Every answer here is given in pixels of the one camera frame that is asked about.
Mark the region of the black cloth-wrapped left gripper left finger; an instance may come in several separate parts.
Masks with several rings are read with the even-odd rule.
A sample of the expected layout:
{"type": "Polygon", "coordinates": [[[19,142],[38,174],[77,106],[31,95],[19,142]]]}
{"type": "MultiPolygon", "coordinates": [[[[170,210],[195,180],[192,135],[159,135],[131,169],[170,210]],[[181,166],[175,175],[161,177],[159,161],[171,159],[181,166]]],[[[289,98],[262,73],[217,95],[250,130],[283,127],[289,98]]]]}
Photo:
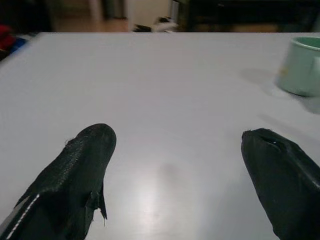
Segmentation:
{"type": "Polygon", "coordinates": [[[105,123],[88,126],[69,140],[2,222],[1,239],[85,239],[96,210],[107,218],[104,177],[116,142],[105,123]]]}

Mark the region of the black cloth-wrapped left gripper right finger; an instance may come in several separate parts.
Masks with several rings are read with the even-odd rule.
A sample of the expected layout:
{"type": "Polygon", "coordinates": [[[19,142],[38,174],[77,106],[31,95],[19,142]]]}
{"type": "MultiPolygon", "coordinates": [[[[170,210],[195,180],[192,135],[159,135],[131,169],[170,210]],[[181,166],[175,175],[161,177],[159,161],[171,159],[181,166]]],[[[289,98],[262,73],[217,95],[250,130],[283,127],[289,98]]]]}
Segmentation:
{"type": "Polygon", "coordinates": [[[265,128],[244,131],[241,154],[281,240],[320,238],[320,167],[298,144],[265,128]]]}

